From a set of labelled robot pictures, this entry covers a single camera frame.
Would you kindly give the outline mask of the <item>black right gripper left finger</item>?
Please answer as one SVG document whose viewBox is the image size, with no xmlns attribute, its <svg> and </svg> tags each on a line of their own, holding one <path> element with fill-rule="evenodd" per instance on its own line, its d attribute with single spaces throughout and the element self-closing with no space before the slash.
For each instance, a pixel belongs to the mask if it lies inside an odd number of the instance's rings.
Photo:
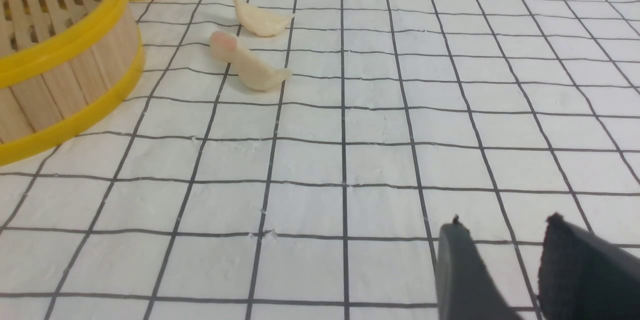
<svg viewBox="0 0 640 320">
<path fill-rule="evenodd" d="M 434 274 L 440 320 L 521 319 L 500 294 L 458 215 L 439 229 Z"/>
</svg>

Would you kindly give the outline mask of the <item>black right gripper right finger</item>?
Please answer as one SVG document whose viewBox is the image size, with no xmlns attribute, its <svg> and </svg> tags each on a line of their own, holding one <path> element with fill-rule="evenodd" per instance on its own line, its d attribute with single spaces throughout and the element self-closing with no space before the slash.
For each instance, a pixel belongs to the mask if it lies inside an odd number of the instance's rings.
<svg viewBox="0 0 640 320">
<path fill-rule="evenodd" d="M 640 261 L 554 213 L 542 242 L 537 299 L 547 320 L 637 320 Z"/>
</svg>

